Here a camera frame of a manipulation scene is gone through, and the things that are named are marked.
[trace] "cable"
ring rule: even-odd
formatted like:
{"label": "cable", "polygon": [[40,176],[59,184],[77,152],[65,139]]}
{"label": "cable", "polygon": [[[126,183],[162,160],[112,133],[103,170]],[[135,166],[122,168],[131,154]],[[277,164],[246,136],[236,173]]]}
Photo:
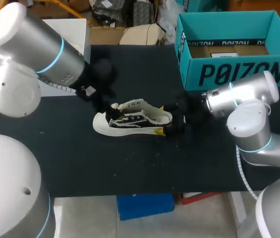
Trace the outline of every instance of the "cable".
{"label": "cable", "polygon": [[146,31],[146,43],[145,43],[146,46],[148,45],[148,32],[149,32],[150,26],[152,26],[152,25],[153,24],[149,25],[148,30]]}
{"label": "cable", "polygon": [[258,197],[257,195],[254,193],[254,191],[251,189],[251,187],[249,186],[247,180],[246,180],[246,177],[244,175],[244,171],[243,171],[243,167],[241,166],[241,161],[240,161],[240,155],[239,155],[239,149],[238,147],[236,146],[236,158],[237,158],[237,165],[238,165],[238,170],[239,170],[239,173],[240,173],[240,176],[241,178],[243,179],[243,182],[247,188],[247,190],[250,192],[250,194],[257,200]]}

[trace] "white paper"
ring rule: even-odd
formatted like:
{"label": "white paper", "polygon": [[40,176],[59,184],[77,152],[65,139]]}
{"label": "white paper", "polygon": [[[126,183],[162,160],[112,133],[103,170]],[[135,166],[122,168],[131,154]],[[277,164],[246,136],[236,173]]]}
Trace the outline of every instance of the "white paper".
{"label": "white paper", "polygon": [[108,0],[102,1],[101,4],[103,4],[106,8],[109,8],[112,6],[111,2],[109,2]]}
{"label": "white paper", "polygon": [[238,53],[232,52],[232,53],[213,53],[211,54],[212,58],[217,58],[217,57],[236,57],[238,56]]}

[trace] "brown cardboard box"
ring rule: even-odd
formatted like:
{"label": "brown cardboard box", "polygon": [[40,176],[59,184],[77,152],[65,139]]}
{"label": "brown cardboard box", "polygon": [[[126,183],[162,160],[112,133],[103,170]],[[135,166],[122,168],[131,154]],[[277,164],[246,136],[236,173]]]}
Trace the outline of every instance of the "brown cardboard box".
{"label": "brown cardboard box", "polygon": [[77,12],[86,11],[90,8],[89,0],[69,0],[71,9]]}
{"label": "brown cardboard box", "polygon": [[235,46],[189,46],[192,58],[211,58],[214,53],[237,53],[238,56],[269,55],[263,45],[235,45]]}
{"label": "brown cardboard box", "polygon": [[[65,5],[69,5],[67,0],[60,0]],[[45,1],[35,2],[34,5],[30,6],[29,13],[40,18],[66,18],[70,16],[70,13],[57,4]]]}
{"label": "brown cardboard box", "polygon": [[119,44],[125,28],[122,27],[91,27],[90,44],[91,45],[117,45]]}

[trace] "shoe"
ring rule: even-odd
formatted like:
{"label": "shoe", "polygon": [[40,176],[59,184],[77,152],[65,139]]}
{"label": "shoe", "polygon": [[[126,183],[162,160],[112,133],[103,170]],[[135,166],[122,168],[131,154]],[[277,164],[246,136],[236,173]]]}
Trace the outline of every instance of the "shoe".
{"label": "shoe", "polygon": [[108,136],[124,136],[131,134],[165,135],[163,129],[172,123],[172,114],[151,106],[143,99],[131,100],[112,108],[121,116],[112,119],[106,113],[97,113],[93,120],[94,130]]}

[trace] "black cloth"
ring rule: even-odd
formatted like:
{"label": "black cloth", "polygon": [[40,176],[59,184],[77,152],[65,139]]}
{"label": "black cloth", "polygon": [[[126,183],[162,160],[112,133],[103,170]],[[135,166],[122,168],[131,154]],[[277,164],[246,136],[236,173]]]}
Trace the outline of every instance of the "black cloth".
{"label": "black cloth", "polygon": [[[108,57],[117,69],[112,103],[143,98],[159,107],[173,103],[183,90],[173,46],[91,49],[92,62]],[[76,96],[46,97],[25,118],[0,115],[0,134],[33,152],[54,197],[246,190],[224,119],[188,126],[178,137],[109,137],[93,130],[94,115],[92,106]],[[270,122],[280,134],[280,101],[272,105]],[[243,168],[254,190],[280,178],[278,168],[246,163]]]}

